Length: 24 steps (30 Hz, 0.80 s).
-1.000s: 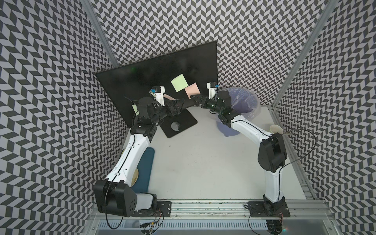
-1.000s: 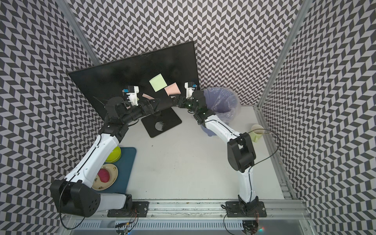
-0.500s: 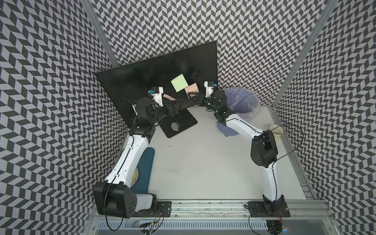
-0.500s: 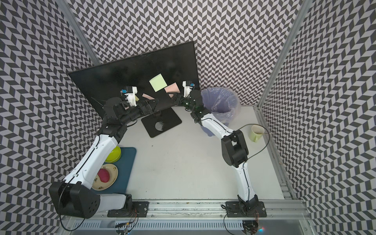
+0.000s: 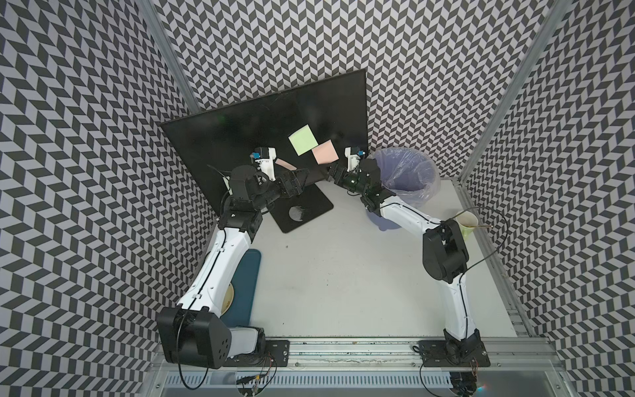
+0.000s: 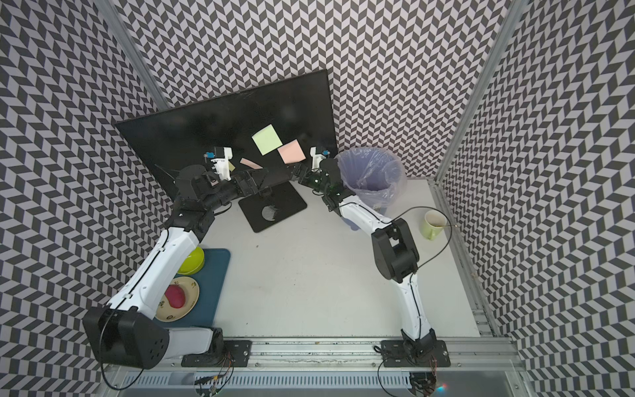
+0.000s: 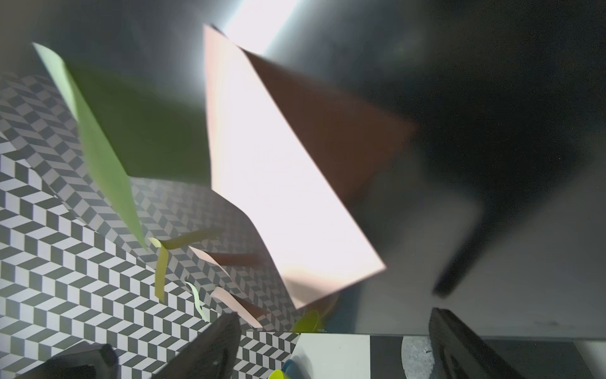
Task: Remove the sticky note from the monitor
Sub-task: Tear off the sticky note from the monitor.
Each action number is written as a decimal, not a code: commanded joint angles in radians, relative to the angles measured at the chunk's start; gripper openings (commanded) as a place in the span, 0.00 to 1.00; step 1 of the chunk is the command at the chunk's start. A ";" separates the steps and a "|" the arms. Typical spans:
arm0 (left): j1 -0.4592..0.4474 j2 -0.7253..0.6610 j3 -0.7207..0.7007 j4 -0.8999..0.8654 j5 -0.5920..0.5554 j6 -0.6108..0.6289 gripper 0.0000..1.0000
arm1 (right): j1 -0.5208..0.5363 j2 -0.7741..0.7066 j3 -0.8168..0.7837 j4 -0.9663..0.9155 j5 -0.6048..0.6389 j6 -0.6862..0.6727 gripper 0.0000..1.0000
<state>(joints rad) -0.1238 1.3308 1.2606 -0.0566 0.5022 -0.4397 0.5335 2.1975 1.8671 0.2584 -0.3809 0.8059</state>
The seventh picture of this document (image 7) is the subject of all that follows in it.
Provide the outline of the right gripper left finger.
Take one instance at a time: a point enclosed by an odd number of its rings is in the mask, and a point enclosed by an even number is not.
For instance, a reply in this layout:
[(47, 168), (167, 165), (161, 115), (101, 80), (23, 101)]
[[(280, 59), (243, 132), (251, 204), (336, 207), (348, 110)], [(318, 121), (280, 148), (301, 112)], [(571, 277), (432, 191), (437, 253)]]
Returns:
[(151, 377), (232, 378), (240, 340), (238, 314), (222, 314)]

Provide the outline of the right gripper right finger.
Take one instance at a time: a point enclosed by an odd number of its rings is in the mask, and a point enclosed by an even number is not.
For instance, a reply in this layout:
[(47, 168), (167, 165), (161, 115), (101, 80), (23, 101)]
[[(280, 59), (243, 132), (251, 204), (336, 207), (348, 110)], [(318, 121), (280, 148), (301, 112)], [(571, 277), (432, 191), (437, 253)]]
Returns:
[(429, 339), (437, 378), (523, 379), (517, 370), (449, 310), (432, 309)]

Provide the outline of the green sticky strip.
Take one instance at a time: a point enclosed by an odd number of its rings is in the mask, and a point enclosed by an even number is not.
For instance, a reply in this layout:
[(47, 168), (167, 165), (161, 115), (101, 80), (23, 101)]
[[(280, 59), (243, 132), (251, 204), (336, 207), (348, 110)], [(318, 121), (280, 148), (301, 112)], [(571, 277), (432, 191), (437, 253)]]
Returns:
[(199, 316), (207, 323), (210, 323), (210, 319), (208, 317), (207, 314), (205, 314), (204, 308), (202, 306), (202, 301), (200, 301), (200, 294), (199, 291), (197, 290), (197, 288), (191, 284), (190, 282), (185, 282), (185, 284), (189, 287), (189, 289), (191, 290), (192, 294), (193, 294), (193, 303), (194, 303), (194, 308), (197, 311), (197, 313), (199, 314)]

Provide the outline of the large pink sticky note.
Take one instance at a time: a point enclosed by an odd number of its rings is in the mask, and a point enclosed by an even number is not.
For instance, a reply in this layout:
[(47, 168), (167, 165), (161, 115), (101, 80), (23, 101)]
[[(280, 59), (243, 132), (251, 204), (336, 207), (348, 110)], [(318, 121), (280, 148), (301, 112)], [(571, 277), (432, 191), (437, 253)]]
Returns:
[(212, 292), (211, 297), (213, 297), (215, 300), (221, 301), (230, 310), (238, 313), (239, 316), (252, 327), (263, 328), (262, 324), (257, 319), (258, 317), (264, 315), (262, 309), (254, 305), (251, 306), (249, 303), (232, 295), (222, 287), (216, 287)]
[(252, 221), (293, 305), (383, 272), (246, 53), (211, 26), (204, 45), (211, 187)]

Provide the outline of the large green sticky note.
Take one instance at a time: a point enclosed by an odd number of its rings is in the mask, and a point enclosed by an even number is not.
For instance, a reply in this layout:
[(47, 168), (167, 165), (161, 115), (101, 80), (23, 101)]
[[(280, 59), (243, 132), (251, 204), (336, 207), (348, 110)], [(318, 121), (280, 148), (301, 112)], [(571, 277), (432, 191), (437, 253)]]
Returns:
[(34, 43), (33, 47), (77, 122), (80, 143), (91, 177), (140, 246), (146, 249), (129, 177), (89, 103), (63, 59), (41, 44)]

